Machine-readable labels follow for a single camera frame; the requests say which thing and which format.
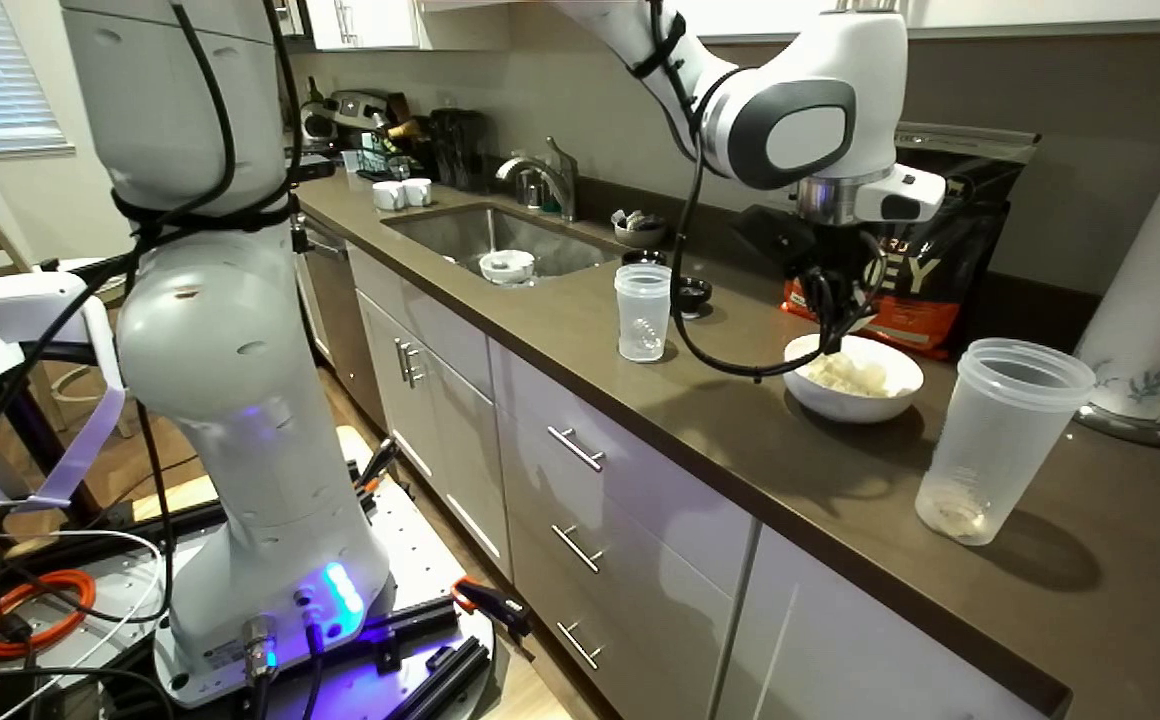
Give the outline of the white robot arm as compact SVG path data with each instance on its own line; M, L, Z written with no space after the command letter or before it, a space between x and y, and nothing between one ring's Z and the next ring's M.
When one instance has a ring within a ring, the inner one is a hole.
M827 225L930 221L945 179L896 159L909 20L834 7L757 68L675 0L550 0L662 106L680 153ZM269 0L60 0L91 143L135 233L118 321L128 394L195 447L224 524L173 575L152 670L203 708L361 636L390 589L292 272L289 75Z

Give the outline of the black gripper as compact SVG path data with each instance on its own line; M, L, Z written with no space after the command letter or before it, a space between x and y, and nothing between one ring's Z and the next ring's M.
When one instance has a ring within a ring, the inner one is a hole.
M865 281L827 249L827 233L794 213L743 208L739 236L798 286L801 306L821 327L821 353L834 355L848 333L872 321Z

